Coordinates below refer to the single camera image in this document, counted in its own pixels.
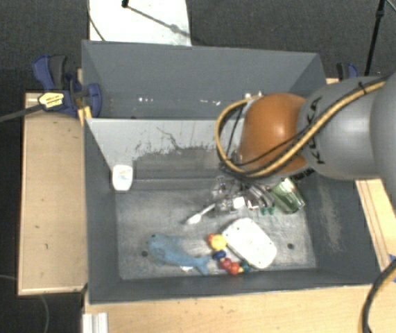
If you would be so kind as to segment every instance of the wooden table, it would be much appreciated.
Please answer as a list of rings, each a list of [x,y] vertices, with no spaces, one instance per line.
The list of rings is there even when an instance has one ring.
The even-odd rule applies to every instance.
[[[26,106],[36,103],[27,94]],[[81,291],[87,282],[80,122],[37,112],[24,121],[19,295]],[[381,181],[356,183],[379,265],[396,255],[396,218]],[[89,305],[110,333],[360,332],[368,285],[245,296]],[[396,332],[396,283],[387,281],[370,315],[374,333]]]

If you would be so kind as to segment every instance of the clamp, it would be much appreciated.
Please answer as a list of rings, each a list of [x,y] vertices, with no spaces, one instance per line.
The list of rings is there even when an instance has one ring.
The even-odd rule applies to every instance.
[[[92,109],[92,116],[101,112],[102,94],[98,84],[83,89],[75,75],[65,72],[65,55],[41,55],[33,61],[34,77],[42,84],[45,93],[38,98],[44,111],[61,112],[76,118],[84,106]]]

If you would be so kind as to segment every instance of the white paper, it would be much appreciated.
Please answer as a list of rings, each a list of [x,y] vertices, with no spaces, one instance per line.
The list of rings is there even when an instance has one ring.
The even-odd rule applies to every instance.
[[[130,0],[130,8],[121,2],[90,0],[90,15],[105,40],[191,46],[185,0]],[[89,38],[101,40],[91,23]]]

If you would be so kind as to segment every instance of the yellow striped cable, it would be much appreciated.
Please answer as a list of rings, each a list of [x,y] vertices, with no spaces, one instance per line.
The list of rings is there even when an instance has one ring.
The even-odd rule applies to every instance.
[[[255,173],[249,173],[246,174],[246,170],[242,169],[235,164],[227,157],[227,154],[225,154],[222,144],[221,144],[221,139],[219,137],[219,127],[220,124],[223,120],[223,118],[230,112],[231,110],[239,107],[240,105],[243,105],[251,100],[258,99],[260,96],[253,96],[249,99],[244,99],[237,101],[233,103],[232,105],[229,105],[227,108],[225,108],[222,113],[219,115],[218,119],[216,120],[216,127],[215,127],[215,140],[216,140],[216,149],[221,156],[222,160],[224,163],[235,173],[240,173],[244,174],[245,176],[248,176],[249,178],[258,178],[260,176],[267,176],[269,173],[272,173],[273,171],[279,169],[283,165],[285,165],[296,153],[320,130],[320,128],[325,125],[338,111],[343,109],[345,106],[349,105],[351,102],[361,98],[362,96],[369,94],[375,90],[378,90],[385,84],[385,81],[381,81],[379,83],[375,83],[373,85],[370,85],[368,87],[363,88],[362,90],[359,90],[353,94],[350,94],[349,96],[345,97],[344,99],[337,101],[334,103],[330,108],[327,109],[327,111],[324,113],[317,122],[315,122],[309,129],[308,131],[301,137],[299,141],[297,141],[285,154],[280,156],[278,159],[276,159],[272,164],[267,166],[266,168],[257,171]]]

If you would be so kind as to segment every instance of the blue fish toy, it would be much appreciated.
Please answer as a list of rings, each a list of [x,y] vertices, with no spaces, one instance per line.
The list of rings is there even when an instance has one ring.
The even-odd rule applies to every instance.
[[[169,237],[156,233],[148,239],[148,250],[153,257],[163,264],[194,267],[203,275],[208,275],[207,263],[210,256],[192,257],[181,248],[180,242],[181,238],[179,237]]]

